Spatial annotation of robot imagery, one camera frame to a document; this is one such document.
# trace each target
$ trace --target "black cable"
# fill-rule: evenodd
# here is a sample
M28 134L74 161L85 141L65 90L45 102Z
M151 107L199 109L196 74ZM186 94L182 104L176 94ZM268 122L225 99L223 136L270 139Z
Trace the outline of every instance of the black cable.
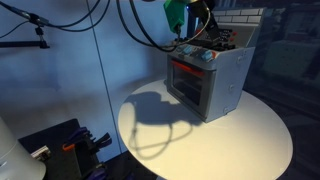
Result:
M150 43L151 43L154 47L156 47L157 49L159 49L160 51L173 52L173 51L177 48L176 45L174 45L174 47L173 47L172 49L164 49L163 47L159 46L157 43L155 43L155 42L153 41L153 39L149 36L149 34L148 34L148 33L146 32L146 30L144 29L144 27L143 27L143 25L142 25L142 23L141 23L141 21L140 21L140 19L139 19L139 16L138 16L138 13L137 13L137 10L136 10L136 8L135 8L135 5L134 5L133 0L129 0L129 2L130 2L130 6L131 6L131 9L132 9L133 15L134 15L134 17L135 17L135 19L136 19L136 21L137 21L137 23L138 23L138 25L139 25L140 30L142 31L142 33L144 34L144 36L150 41Z
M68 32L83 32L83 31L87 31L87 30L89 30L89 29L94 28L95 26L97 26L97 25L101 22L101 20L104 18L104 16L106 15L106 13L107 13L107 11L108 11L109 5L110 5L110 0L108 0L108 3L107 3L107 5L106 5L106 8L104 9L104 11L103 11L100 19L99 19L95 24L93 24L93 25L90 26L90 27L87 27L87 28L84 28L84 29L65 29L65 28L60 28L60 27L54 27L54 26L53 26L53 27L54 27L54 28L57 28L57 29L60 29L60 30L62 30L62 31L68 31Z
M74 22L74 23L70 23L70 24L66 24L66 25L54 25L54 24L48 24L47 26L49 27L56 27L56 28L65 28L65 27L70 27L70 26L74 26L79 24L80 22L82 22L83 20L85 20L88 16L90 16L92 14L92 12L97 8L97 6L99 5L101 0L97 0L97 2L94 4L94 6L92 7L92 9L89 10L89 13L87 13L85 16L83 16L81 19L79 19L78 21Z
M125 22L125 20L124 20L124 18L123 18L123 15L122 15L121 6L120 6L120 0L117 0L116 2L117 2L117 9L118 9L119 18L120 18L120 20L121 20L121 23L122 23L123 28L126 30L126 32L128 33L128 35L129 35L132 39L134 39L135 41L137 41L137 42L140 43L140 44L143 44L143 45L149 46L149 47L153 47L152 44L149 44L149 43L146 43L146 42L141 41L140 39L138 39L137 37L135 37L135 36L131 33L131 31L128 29L128 27L127 27L127 25L126 25L126 22Z
M8 36L8 35L11 34L13 31L15 31L18 27L20 27L21 25L23 25L23 24L25 24L25 23L27 23L27 22L29 22L29 21L24 21L24 22L18 24L18 25L17 25L16 27L14 27L11 31L9 31L8 33L0 36L0 38L4 38L4 37Z
M3 3L2 1L0 1L0 5L7 8L7 9L10 9L11 7L8 6L7 4Z

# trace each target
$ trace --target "white wall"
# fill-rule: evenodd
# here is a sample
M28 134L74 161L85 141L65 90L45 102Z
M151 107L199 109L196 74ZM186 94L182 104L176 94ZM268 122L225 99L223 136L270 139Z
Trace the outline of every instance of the white wall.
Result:
M74 22L87 13L85 0L3 2L39 14L55 24ZM142 37L128 9L128 1L121 2L130 29ZM163 3L136 2L143 24L159 43L174 38L167 25ZM93 21L98 19L102 8L100 6L93 14ZM0 9L2 35L23 19ZM89 19L77 28L88 25ZM78 118L80 125L87 126L94 136L111 134L113 144L98 154L101 160L118 155L120 147L114 125L120 106L136 88L165 77L166 54L139 45L125 33L115 1L95 28L97 44L92 30L69 33L44 28L44 31L50 49L0 49L0 115L18 138ZM23 25L0 42L22 40L38 40L33 25Z

